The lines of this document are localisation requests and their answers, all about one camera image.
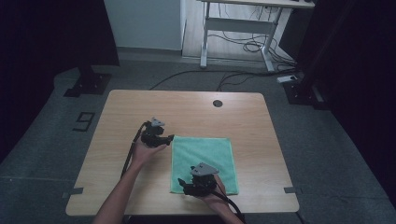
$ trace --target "person's left arm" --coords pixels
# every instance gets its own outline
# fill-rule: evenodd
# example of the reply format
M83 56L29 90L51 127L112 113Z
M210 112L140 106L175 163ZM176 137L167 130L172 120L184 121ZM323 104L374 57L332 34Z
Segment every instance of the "person's left arm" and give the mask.
M93 220L94 224L121 223L126 205L134 187L134 182L136 181L140 170L155 153L163 150L164 148L166 148L166 145L154 148L146 147L140 138L136 141L133 148L131 165L102 204L99 212Z

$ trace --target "gray carpet floor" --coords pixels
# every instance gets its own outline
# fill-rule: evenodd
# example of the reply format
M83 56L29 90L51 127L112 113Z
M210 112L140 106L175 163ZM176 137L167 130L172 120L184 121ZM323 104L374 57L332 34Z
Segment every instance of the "gray carpet floor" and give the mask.
M74 187L96 124L111 90L148 90L170 75L199 70L197 63L120 61L96 66L111 73L104 95L63 97L78 79L73 69L58 75L55 90L21 141L0 165L0 223L91 223L69 217L63 193ZM210 70L260 68L210 65ZM189 73L155 90L215 91L224 73ZM273 120L304 223L396 223L396 212L359 151L330 111L290 105L276 78L254 77L223 91L260 92ZM232 82L245 77L235 77ZM87 132L75 132L80 112L94 112ZM301 223L294 213L247 214L247 223Z

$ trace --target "black round hole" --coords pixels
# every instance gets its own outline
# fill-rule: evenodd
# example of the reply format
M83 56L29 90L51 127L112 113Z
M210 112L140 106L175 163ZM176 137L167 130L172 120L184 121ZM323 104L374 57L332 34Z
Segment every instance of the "black round hole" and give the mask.
M220 101L220 100L215 100L215 101L213 102L213 106L215 106L215 107L221 107L221 106L222 106L222 101Z

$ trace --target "wooden tabletop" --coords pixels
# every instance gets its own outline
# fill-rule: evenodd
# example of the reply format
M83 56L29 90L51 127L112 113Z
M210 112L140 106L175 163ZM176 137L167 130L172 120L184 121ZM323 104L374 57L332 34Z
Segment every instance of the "wooden tabletop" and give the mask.
M222 107L213 106L215 100ZM259 93L204 91L112 91L99 119L75 188L70 216L94 216L120 180L140 125L156 117L163 135L228 137L232 142L239 194L230 196L242 213L296 212L292 187L264 98ZM172 147L156 154L139 174L128 215L212 214L191 196L170 193Z
M199 0L201 2L209 3L225 3L225 4L239 4L239 5L253 5L265 7L291 7L291 8L314 8L315 4L311 1L309 3L305 0L291 1L291 0Z

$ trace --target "black corner tape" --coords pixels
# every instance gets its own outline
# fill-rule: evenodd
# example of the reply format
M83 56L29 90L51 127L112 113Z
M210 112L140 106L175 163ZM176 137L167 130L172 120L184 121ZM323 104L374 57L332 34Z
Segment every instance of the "black corner tape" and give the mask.
M303 190L298 187L284 188L284 190L285 190L285 193L303 194Z
M84 188L71 189L69 192L64 192L62 194L62 198L68 198L68 197L70 197L70 195L73 195L73 194L82 194L83 190L84 190Z

